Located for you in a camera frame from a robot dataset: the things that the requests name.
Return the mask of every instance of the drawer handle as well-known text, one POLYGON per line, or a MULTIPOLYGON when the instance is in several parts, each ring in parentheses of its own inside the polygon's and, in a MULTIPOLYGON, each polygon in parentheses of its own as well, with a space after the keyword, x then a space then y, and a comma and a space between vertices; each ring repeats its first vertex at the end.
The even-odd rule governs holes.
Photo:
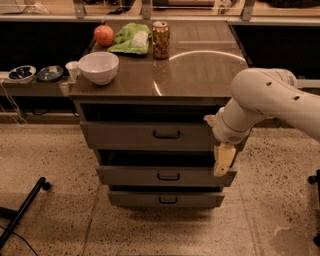
POLYGON ((159 196, 159 203, 160 204, 176 204, 178 203, 178 197, 172 198, 172 199, 163 199, 161 196, 159 196))
POLYGON ((157 139, 179 139, 181 136, 181 132, 177 131, 176 134, 163 134, 154 130, 152 135, 157 139))
POLYGON ((169 175, 161 175, 161 173, 158 173, 158 180, 163 181, 178 181, 180 180, 180 173, 178 173, 175 176, 169 176, 169 175))

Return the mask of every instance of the gray drawer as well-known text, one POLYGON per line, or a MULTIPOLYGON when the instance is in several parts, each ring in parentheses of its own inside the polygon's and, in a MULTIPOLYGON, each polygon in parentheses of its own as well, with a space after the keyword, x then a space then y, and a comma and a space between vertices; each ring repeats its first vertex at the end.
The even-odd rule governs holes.
POLYGON ((132 186, 231 186, 237 171, 215 177, 209 167, 99 166, 97 173, 104 185, 132 186))
POLYGON ((213 150, 212 131, 205 122, 81 122, 81 129, 93 149, 213 150))
POLYGON ((109 191, 110 203, 121 207, 219 207, 222 192, 130 192, 109 191))

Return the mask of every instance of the white bowl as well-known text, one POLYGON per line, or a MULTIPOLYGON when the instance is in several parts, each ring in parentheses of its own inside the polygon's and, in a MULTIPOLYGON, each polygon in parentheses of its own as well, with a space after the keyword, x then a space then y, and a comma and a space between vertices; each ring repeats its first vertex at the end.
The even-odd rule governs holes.
POLYGON ((118 67, 118 56, 110 52, 93 52, 79 60, 82 74, 98 85, 110 83, 116 76, 118 67))
POLYGON ((36 68, 25 65, 12 69, 9 73, 9 79, 20 84, 28 84, 32 81, 36 73, 36 68))

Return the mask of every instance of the black metal stand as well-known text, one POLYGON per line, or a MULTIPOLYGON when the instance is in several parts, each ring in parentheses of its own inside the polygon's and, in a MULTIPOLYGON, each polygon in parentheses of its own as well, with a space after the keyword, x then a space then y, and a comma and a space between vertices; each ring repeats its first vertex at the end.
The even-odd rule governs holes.
MULTIPOLYGON (((315 176, 310 176, 308 178, 310 184, 318 183, 318 198, 320 205, 320 169, 316 171, 315 176)), ((313 238, 314 243, 320 247, 320 232, 313 238)))
POLYGON ((1 234, 0 237, 0 251, 10 235, 12 234, 13 230, 29 208, 32 201, 35 199, 36 195, 38 194, 39 190, 42 188, 43 190, 50 189, 51 185, 49 182, 46 182, 46 179, 44 177, 41 177, 37 184, 33 187, 30 194, 27 196, 27 198, 24 200, 23 204, 20 206, 19 210, 11 210, 8 208, 0 207, 0 218, 3 219, 9 219, 11 220, 4 232, 1 234))

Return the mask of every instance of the green plastic bag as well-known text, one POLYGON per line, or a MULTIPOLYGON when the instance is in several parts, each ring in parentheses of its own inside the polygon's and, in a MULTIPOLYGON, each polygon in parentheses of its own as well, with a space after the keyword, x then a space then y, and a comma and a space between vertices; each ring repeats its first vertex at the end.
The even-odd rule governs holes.
POLYGON ((150 29, 144 24, 130 22, 115 35, 113 45, 108 48, 113 53, 148 53, 150 29))

